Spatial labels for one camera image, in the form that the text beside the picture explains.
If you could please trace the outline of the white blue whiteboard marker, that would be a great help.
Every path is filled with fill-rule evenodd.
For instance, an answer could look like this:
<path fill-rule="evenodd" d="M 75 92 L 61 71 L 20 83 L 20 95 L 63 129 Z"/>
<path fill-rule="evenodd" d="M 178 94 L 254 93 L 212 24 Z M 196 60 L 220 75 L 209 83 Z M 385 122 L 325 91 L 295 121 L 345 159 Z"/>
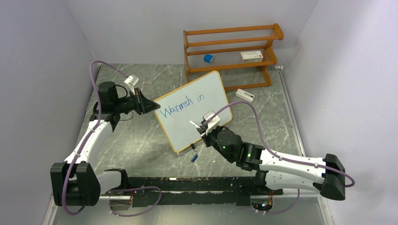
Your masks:
<path fill-rule="evenodd" d="M 193 121 L 189 121 L 196 129 L 200 129 L 200 126 L 194 123 Z"/>

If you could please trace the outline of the blue marker cap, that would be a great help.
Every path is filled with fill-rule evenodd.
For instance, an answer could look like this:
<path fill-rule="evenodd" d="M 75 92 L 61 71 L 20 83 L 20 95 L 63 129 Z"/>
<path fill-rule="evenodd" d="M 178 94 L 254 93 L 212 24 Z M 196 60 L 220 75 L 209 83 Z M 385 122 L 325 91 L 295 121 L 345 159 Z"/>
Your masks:
<path fill-rule="evenodd" d="M 198 158 L 198 154 L 195 154 L 195 155 L 192 157 L 191 162 L 192 162 L 192 163 L 195 162 L 197 158 Z"/>

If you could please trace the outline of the yellow framed whiteboard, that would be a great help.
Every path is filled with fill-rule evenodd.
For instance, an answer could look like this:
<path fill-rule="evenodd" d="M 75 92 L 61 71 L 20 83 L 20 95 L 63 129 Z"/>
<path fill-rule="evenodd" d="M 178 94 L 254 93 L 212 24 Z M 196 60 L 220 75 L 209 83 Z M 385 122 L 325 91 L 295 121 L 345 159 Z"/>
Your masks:
<path fill-rule="evenodd" d="M 206 113 L 229 104 L 220 73 L 215 70 L 155 102 L 161 106 L 155 115 L 174 152 L 181 152 L 201 139 L 190 120 L 200 125 Z"/>

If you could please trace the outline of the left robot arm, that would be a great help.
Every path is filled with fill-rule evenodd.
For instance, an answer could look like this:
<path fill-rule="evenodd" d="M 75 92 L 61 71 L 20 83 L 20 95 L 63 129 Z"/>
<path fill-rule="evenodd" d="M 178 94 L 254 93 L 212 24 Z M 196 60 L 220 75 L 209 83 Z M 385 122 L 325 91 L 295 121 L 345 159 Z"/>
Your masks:
<path fill-rule="evenodd" d="M 50 177 L 56 206 L 94 206 L 100 196 L 108 191 L 113 190 L 118 195 L 129 191 L 126 170 L 106 169 L 96 174 L 92 166 L 122 114 L 135 111 L 143 115 L 161 106 L 147 99 L 139 88 L 127 91 L 124 97 L 120 97 L 117 87 L 115 82 L 99 84 L 96 92 L 99 100 L 93 108 L 83 138 L 63 162 L 52 165 Z"/>

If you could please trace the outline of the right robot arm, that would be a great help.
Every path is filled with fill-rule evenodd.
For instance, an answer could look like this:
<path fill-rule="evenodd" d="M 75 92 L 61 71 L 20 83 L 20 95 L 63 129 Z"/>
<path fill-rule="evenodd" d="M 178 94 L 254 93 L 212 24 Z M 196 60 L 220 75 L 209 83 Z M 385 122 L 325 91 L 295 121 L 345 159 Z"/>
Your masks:
<path fill-rule="evenodd" d="M 345 200 L 345 168 L 333 154 L 300 157 L 242 141 L 225 126 L 196 127 L 207 147 L 213 147 L 228 162 L 246 171 L 256 171 L 253 188 L 265 194 L 284 188 L 305 189 L 327 199 Z"/>

